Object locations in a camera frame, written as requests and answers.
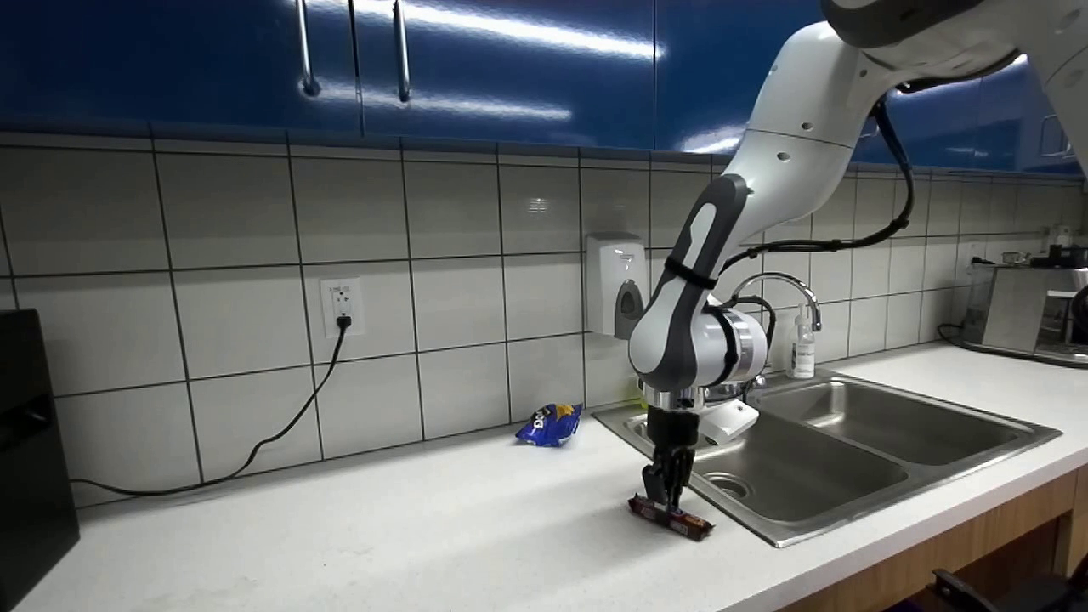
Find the white tile wall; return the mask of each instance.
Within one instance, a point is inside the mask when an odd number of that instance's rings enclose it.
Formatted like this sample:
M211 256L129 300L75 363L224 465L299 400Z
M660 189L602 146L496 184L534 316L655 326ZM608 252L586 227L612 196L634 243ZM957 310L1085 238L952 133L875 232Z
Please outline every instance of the white tile wall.
M59 394L184 379L168 274L17 277Z
M583 332L583 238L641 233L660 272L712 180L707 158L56 140L0 134L0 310L42 310L78 465L123 487L191 482L199 460L221 476L279 431L332 350L324 277L364 283L364 332L260 468L506 423L548 400L637 400L627 344ZM866 233L902 194L899 172L849 172L822 210L748 243ZM1037 252L1085 210L1079 180L918 172L914 225L890 243L746 258L714 292L781 268L822 302L820 360L911 346L958 320L968 256ZM798 294L748 292L785 304L788 367Z
M255 442L281 431L295 418L310 391L310 367L195 379L204 476L221 478L234 473ZM244 473L265 473L316 460L316 411L310 409L299 423L276 446L265 446Z
M409 164L412 256L499 256L496 166Z
M173 265L299 258L288 164L276 155L161 155Z
M506 258L506 337L583 332L583 258Z
M417 372L429 437L510 421L502 346L423 354Z
M319 394L319 435L328 456L423 442L414 358L339 363Z
M506 252L579 252L579 166L499 166L502 247Z
M195 377L310 363L299 268L178 274Z
M417 260L414 324L423 350L502 341L499 258Z
M59 400L67 473L125 490L200 482L195 415L184 385Z
M168 268L150 154L0 149L0 213L14 268Z
M292 158L306 260L409 258L400 164Z

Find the blue object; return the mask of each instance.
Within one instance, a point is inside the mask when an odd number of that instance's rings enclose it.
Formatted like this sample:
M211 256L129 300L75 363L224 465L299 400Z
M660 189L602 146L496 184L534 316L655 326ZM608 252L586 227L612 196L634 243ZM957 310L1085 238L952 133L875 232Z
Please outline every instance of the blue object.
M579 431L583 403L544 403L518 427L524 446L566 446Z

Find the stainless steel sink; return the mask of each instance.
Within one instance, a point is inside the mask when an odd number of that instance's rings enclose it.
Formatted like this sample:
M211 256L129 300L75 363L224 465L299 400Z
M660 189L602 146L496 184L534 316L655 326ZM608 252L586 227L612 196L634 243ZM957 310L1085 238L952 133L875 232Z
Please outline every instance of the stainless steel sink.
M748 403L761 415L746 437L698 446L692 490L777 547L1057 435L849 377L766 387ZM653 453L641 411L600 418L644 456Z

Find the kitchen counter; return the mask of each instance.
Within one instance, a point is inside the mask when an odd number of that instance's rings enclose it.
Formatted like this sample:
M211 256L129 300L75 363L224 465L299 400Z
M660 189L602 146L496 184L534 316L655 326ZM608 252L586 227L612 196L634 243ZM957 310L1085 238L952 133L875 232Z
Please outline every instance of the kitchen counter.
M843 372L1063 435L796 547L698 494L703 542L634 520L647 460L593 418L559 453L452 437L91 508L20 612L780 608L1088 465L1088 369L923 346Z

